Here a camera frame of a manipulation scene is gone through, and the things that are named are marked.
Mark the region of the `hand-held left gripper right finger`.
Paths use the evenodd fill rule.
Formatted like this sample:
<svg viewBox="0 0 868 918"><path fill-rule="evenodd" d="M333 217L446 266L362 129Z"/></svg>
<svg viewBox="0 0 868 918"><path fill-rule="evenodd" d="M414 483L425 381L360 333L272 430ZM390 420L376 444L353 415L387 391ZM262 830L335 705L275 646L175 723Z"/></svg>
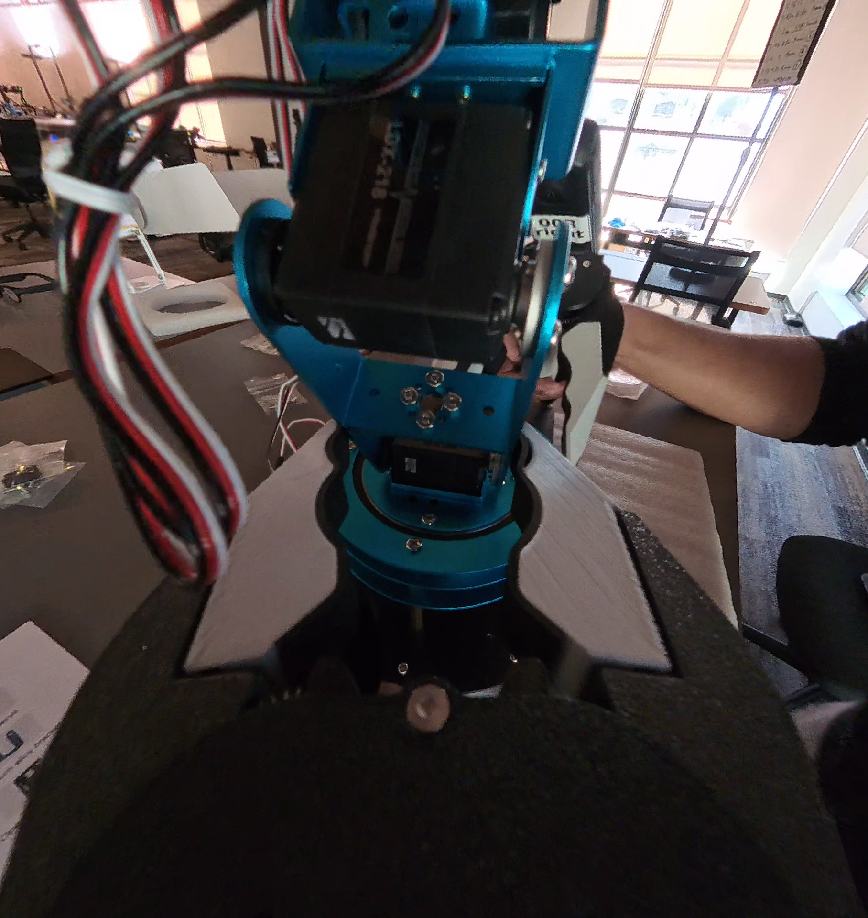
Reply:
<svg viewBox="0 0 868 918"><path fill-rule="evenodd" d="M517 556L523 604L559 638L559 690L584 690L602 667L669 675L671 661L614 505L539 432L520 484L534 502Z"/></svg>

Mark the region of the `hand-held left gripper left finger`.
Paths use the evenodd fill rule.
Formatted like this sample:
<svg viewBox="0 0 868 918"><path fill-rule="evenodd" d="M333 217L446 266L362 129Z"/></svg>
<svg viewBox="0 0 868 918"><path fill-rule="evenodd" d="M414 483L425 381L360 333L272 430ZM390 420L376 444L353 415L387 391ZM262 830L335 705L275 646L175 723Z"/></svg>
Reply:
<svg viewBox="0 0 868 918"><path fill-rule="evenodd" d="M256 667L333 596L343 557L318 506L339 433L336 422L324 424L250 494L248 516L184 660L188 675Z"/></svg>

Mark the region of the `person's right forearm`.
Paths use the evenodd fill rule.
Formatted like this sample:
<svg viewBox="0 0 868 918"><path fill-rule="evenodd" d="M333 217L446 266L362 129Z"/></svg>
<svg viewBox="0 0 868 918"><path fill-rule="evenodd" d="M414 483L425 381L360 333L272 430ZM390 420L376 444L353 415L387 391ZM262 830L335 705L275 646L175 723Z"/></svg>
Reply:
<svg viewBox="0 0 868 918"><path fill-rule="evenodd" d="M618 364L684 405L783 442L868 444L868 317L828 339L622 311Z"/></svg>

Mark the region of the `dark desk with wooden rim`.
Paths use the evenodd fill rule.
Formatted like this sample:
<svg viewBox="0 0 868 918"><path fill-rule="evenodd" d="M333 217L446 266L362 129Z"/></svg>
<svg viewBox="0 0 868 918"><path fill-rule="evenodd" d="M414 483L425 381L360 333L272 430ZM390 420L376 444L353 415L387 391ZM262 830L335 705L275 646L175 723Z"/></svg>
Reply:
<svg viewBox="0 0 868 918"><path fill-rule="evenodd" d="M132 302L155 342L249 317L231 276L192 283L165 273L165 284L147 289L144 283L156 280L150 265L124 257L122 269L133 286ZM29 274L27 285L38 283L37 273L52 280L58 278L52 260L8 266L0 269L0 278L15 273ZM0 296L0 349L15 350L50 373L67 370L61 309L58 289L24 294L18 303Z"/></svg>

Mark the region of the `person's right hand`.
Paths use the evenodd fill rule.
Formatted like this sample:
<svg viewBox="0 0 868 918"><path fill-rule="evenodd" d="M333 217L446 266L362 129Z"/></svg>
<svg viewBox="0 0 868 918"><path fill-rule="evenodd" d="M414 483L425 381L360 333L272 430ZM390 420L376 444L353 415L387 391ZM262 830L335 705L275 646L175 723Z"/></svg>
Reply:
<svg viewBox="0 0 868 918"><path fill-rule="evenodd" d="M504 338L505 359L498 371L498 375L507 378L524 378L523 357L520 350L520 340L517 335L510 331ZM548 405L562 398L565 393L566 384L558 381L551 376L542 376L535 384L532 395L532 404Z"/></svg>

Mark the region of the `white foam sheet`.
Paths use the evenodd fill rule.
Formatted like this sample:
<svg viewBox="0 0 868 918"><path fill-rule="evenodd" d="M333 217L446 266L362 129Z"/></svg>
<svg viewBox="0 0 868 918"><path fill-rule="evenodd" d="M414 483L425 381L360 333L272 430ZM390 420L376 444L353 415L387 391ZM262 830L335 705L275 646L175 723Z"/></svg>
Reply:
<svg viewBox="0 0 868 918"><path fill-rule="evenodd" d="M576 466L616 512L629 512L647 525L738 630L701 456L604 424L597 425L595 432L598 436L587 444Z"/></svg>

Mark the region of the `multi-pane window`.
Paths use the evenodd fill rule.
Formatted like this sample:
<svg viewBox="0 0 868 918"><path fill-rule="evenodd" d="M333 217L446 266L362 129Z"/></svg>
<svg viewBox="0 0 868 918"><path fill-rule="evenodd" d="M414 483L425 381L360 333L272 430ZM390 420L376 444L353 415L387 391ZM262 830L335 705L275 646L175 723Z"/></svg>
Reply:
<svg viewBox="0 0 868 918"><path fill-rule="evenodd" d="M650 229L670 197L711 202L726 240L788 87L753 89L778 1L615 1L587 116L600 127L604 215Z"/></svg>

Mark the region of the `clear bag of black parts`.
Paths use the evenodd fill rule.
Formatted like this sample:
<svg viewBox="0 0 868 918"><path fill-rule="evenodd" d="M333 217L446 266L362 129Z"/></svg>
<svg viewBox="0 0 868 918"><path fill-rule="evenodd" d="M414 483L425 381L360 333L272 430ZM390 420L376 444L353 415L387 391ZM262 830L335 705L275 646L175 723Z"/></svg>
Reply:
<svg viewBox="0 0 868 918"><path fill-rule="evenodd" d="M0 509L47 508L84 468L66 458L67 444L14 441L0 446Z"/></svg>

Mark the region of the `instruction manual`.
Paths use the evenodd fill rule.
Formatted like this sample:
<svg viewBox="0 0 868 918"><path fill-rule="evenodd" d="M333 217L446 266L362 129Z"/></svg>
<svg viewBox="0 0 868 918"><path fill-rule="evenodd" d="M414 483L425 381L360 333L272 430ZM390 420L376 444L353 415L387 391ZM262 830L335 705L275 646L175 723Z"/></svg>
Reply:
<svg viewBox="0 0 868 918"><path fill-rule="evenodd" d="M88 673L34 623L0 641L0 885L38 766Z"/></svg>

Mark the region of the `tan roller blind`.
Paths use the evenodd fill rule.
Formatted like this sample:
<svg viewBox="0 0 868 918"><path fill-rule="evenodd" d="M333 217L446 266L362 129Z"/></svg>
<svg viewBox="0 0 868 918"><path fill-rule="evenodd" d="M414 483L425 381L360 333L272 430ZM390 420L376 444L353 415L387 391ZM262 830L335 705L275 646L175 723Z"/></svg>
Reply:
<svg viewBox="0 0 868 918"><path fill-rule="evenodd" d="M731 229L789 295L868 176L868 1L836 2L772 130Z"/></svg>

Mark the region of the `paper note sheet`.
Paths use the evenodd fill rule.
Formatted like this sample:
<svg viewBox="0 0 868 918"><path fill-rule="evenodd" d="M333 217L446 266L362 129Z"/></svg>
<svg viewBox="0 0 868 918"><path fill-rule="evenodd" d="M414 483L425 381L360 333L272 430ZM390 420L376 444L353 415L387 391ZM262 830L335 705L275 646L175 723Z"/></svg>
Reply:
<svg viewBox="0 0 868 918"><path fill-rule="evenodd" d="M752 90L797 86L835 6L834 1L783 1Z"/></svg>

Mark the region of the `person's black clothed torso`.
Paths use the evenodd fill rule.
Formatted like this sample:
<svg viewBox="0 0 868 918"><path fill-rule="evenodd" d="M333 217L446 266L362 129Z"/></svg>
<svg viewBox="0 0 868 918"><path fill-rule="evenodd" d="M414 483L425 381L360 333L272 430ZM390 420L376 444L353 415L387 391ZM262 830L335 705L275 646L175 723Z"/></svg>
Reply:
<svg viewBox="0 0 868 918"><path fill-rule="evenodd" d="M832 722L819 747L818 775L868 915L868 701Z"/></svg>

